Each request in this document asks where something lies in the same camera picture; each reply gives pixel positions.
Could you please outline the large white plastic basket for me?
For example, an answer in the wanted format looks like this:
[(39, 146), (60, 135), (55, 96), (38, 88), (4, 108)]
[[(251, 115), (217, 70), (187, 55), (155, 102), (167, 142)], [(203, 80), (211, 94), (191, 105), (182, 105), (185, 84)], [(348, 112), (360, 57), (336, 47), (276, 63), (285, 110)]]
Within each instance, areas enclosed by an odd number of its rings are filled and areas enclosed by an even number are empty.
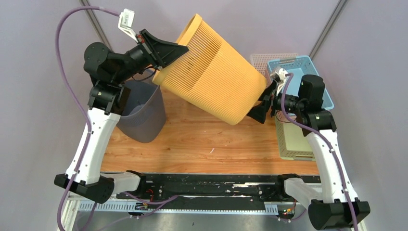
[(253, 53), (250, 55), (250, 63), (259, 73), (266, 76), (265, 72), (270, 60), (290, 59), (297, 55), (297, 53)]

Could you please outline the grey and yellow laundry bin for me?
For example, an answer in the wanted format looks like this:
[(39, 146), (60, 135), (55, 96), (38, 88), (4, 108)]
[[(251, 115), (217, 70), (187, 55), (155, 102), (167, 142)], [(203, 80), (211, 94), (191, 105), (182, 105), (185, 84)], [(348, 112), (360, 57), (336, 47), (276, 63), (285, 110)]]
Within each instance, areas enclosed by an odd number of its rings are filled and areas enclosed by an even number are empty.
[(150, 82), (129, 80), (131, 90), (117, 127), (128, 137), (141, 142), (152, 142), (166, 122), (166, 111), (161, 89)]

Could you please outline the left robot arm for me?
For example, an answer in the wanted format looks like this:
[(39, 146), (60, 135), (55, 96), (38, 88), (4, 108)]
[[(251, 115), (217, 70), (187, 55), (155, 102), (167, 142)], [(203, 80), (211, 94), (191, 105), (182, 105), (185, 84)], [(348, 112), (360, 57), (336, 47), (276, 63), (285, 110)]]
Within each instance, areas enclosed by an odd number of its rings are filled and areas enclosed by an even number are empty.
[(146, 29), (134, 35), (136, 46), (115, 53), (101, 42), (87, 46), (84, 70), (89, 74), (86, 125), (77, 152), (65, 173), (54, 184), (99, 204), (113, 194), (128, 192), (136, 199), (147, 194), (138, 172), (103, 174), (101, 165), (110, 136), (120, 120), (130, 95), (125, 81), (151, 67), (163, 69), (188, 52), (188, 47), (156, 38)]

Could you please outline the pink plastic basket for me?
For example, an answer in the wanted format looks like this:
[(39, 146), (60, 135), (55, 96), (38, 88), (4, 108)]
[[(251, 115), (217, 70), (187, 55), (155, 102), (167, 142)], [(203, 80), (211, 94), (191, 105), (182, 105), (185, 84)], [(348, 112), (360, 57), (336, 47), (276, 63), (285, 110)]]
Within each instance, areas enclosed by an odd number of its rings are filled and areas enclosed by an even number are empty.
[(286, 117), (284, 116), (284, 114), (283, 114), (283, 112), (281, 110), (279, 110), (277, 107), (275, 107), (274, 110), (275, 110), (274, 116), (279, 122), (289, 123), (289, 121), (286, 119)]

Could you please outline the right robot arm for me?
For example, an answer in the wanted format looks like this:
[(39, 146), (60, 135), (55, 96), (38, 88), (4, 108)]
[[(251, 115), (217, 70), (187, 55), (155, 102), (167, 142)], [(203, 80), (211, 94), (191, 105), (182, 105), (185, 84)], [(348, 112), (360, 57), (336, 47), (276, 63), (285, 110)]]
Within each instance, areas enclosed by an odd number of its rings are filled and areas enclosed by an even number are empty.
[(289, 198), (307, 211), (316, 230), (353, 229), (370, 213), (367, 201), (360, 200), (347, 176), (338, 146), (337, 126), (332, 113), (324, 107), (325, 84), (317, 75), (301, 78), (298, 94), (287, 93), (293, 74), (273, 74), (273, 85), (263, 93), (261, 105), (273, 113), (281, 112), (302, 130), (318, 166), (321, 191), (306, 184), (297, 174), (278, 177), (275, 195), (281, 201)]

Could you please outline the yellow slatted laundry bin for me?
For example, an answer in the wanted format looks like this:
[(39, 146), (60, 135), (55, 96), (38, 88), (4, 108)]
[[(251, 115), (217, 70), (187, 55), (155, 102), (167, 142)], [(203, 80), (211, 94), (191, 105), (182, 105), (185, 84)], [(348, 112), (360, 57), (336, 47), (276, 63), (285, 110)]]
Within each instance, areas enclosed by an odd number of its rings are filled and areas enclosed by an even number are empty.
[(267, 81), (199, 14), (176, 43), (188, 52), (158, 71), (153, 83), (230, 124), (240, 123)]

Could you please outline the light blue plastic basket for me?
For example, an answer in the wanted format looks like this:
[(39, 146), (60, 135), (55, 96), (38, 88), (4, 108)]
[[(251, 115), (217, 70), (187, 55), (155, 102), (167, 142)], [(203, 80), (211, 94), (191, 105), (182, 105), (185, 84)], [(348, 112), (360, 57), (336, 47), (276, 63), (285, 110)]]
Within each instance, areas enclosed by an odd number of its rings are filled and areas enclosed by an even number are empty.
[(277, 67), (285, 69), (289, 73), (293, 73), (293, 78), (289, 84), (287, 94), (298, 96), (298, 90), (301, 84), (303, 75), (319, 76), (313, 62), (307, 55), (296, 56), (291, 59), (274, 59), (267, 62), (265, 77), (269, 77), (270, 73)]

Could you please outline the green plastic basket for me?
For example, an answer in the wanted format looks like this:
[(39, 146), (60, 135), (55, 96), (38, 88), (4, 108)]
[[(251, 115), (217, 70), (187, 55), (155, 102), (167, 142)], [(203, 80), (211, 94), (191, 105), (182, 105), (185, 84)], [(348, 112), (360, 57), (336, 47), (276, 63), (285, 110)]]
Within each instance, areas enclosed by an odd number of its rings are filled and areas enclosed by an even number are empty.
[(315, 161), (314, 154), (309, 146), (302, 129), (289, 121), (275, 117), (278, 149), (281, 159)]

